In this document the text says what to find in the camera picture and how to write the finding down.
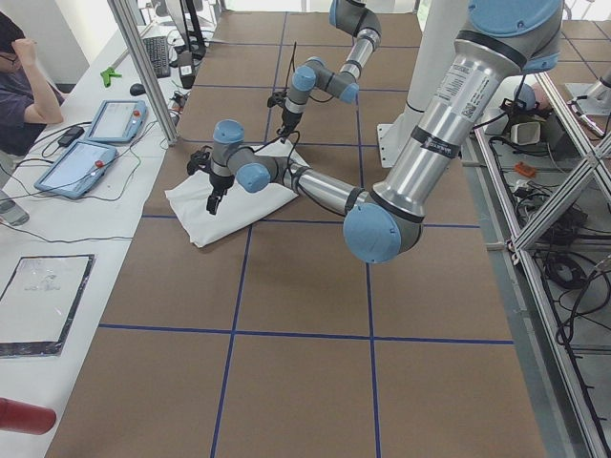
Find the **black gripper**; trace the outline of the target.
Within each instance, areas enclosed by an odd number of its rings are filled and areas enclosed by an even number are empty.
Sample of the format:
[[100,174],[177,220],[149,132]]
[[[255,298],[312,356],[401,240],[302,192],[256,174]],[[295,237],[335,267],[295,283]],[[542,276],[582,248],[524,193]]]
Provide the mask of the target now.
[[290,110],[283,110],[282,127],[279,129],[279,139],[286,143],[288,137],[295,132],[302,118],[302,113],[293,113]]
[[227,194],[227,191],[234,184],[234,176],[219,176],[217,174],[209,175],[210,184],[213,186],[213,191],[208,196],[206,201],[206,211],[215,216],[218,212],[219,206],[222,202],[223,197]]

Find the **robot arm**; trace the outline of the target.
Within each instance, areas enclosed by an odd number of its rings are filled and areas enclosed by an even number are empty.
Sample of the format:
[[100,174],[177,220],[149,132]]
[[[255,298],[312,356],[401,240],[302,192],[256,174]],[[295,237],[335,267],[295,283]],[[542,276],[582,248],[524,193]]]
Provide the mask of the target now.
[[363,70],[382,38],[381,23],[375,12],[363,1],[333,1],[328,13],[329,24],[351,36],[351,49],[342,65],[330,67],[324,59],[310,56],[301,65],[289,64],[285,88],[273,93],[267,106],[282,109],[277,136],[286,138],[300,124],[312,92],[321,91],[327,97],[347,104],[356,101]]
[[352,254],[367,263],[392,260],[420,239],[424,204],[449,163],[509,77],[546,72],[558,63],[559,1],[461,1],[453,7],[453,44],[445,47],[415,122],[399,116],[378,128],[387,175],[363,189],[316,172],[293,156],[267,156],[243,142],[242,125],[217,123],[203,170],[215,214],[234,186],[254,194],[277,183],[341,216]]

